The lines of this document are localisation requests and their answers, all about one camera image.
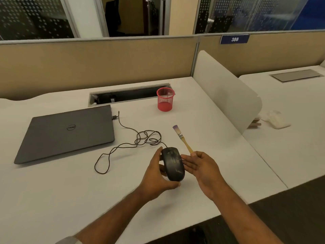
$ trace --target tangled black cable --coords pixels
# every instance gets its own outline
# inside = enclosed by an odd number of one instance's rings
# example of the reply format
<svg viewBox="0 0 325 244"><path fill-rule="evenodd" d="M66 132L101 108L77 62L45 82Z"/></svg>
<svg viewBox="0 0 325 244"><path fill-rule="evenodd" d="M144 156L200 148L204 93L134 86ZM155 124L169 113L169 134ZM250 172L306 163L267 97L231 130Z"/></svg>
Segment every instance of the tangled black cable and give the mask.
<svg viewBox="0 0 325 244"><path fill-rule="evenodd" d="M119 119L119 123L120 123L120 125L121 125L122 127L127 128L127 129L131 129L131 130L133 130L133 131L136 131L135 129L133 129L133 128L131 128L131 127L126 127L126 126L123 126L123 125L122 125L122 123L121 123L121 121L120 121L120 112L118 112L118 119ZM157 133L157 134L159 135L159 139L156 139L156 138L150 138L151 135L153 135L153 134L155 134L155 133ZM102 155L100 155L100 157L97 159L97 161L96 161L96 163L95 163L95 166L94 166L95 171L96 171L97 173L99 173L99 174L102 174L102 175L106 174L106 173L108 172L108 170L110 169L110 165L111 165L110 156L111 156L111 154L112 154L114 151L116 151L118 148L137 148L138 145L144 145L144 144L158 145L158 144L160 144L160 143L163 143L163 144L165 145L165 147L167 148L167 145L166 145L164 142L161 141L161 134L160 134L160 132L158 132L158 131L153 131L153 130L145 130L145 131L141 131L141 132L136 131L136 140L134 141L134 144L131 144L131 143L123 143L123 144L119 144L118 146L112 148L111 151L110 151L109 153L103 153ZM133 146L121 147L121 145L126 145L126 144L127 144L127 145L133 145ZM108 155L108 168L107 168L107 170L106 170L104 173L99 172L99 171L96 169L96 165L97 165L98 161L101 159L101 157L102 157L103 155Z"/></svg>

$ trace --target forearm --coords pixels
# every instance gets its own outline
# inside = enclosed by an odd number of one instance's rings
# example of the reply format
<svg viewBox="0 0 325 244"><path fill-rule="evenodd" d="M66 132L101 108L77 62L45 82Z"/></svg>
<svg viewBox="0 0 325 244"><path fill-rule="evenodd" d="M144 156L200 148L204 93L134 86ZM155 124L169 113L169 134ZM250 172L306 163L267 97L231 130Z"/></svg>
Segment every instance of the forearm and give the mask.
<svg viewBox="0 0 325 244"><path fill-rule="evenodd" d="M147 203L139 188L75 235L83 244L114 244L134 215Z"/></svg>
<svg viewBox="0 0 325 244"><path fill-rule="evenodd" d="M215 190L213 202L240 244L282 244L226 182Z"/></svg>

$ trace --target paintbrush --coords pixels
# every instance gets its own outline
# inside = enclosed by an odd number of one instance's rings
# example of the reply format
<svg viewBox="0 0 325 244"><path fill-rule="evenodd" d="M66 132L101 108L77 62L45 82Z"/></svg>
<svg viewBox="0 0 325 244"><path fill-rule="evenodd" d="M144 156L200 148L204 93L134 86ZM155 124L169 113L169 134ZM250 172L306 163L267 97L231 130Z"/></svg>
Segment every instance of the paintbrush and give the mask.
<svg viewBox="0 0 325 244"><path fill-rule="evenodd" d="M178 134L179 138L184 142L184 144L186 145L187 149L189 150L189 153L191 154L193 152L193 150L192 150L192 148L189 147L189 145L186 142L186 140L184 138L184 135L182 134L181 130L179 130L179 128L178 128L177 125L173 126L173 129Z"/></svg>

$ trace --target black wired mouse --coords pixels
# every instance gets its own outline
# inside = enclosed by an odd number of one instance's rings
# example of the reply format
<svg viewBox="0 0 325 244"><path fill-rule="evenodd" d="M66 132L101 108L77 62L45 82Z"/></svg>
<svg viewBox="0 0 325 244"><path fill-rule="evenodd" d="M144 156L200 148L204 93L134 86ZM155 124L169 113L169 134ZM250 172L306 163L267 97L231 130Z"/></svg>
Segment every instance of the black wired mouse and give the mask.
<svg viewBox="0 0 325 244"><path fill-rule="evenodd" d="M164 161L165 172L169 180L181 181L185 176L185 169L181 155L174 147L168 147L161 151L161 158Z"/></svg>

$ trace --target hand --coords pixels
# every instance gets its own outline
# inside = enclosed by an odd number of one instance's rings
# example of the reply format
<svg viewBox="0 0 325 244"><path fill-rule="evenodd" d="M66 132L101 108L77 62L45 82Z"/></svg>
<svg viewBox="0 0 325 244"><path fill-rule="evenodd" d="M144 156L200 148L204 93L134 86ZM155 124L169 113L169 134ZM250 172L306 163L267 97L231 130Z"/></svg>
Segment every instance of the hand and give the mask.
<svg viewBox="0 0 325 244"><path fill-rule="evenodd" d="M181 157L185 170L196 177L202 192L214 200L218 188L226 185L217 163L201 151L195 151L190 156L182 154Z"/></svg>
<svg viewBox="0 0 325 244"><path fill-rule="evenodd" d="M175 189L181 185L178 181L168 181L163 178L162 174L166 176L166 173L163 172L164 166L159 164L162 149L162 147L158 148L155 155L153 155L143 179L137 188L147 201L157 198L166 190Z"/></svg>

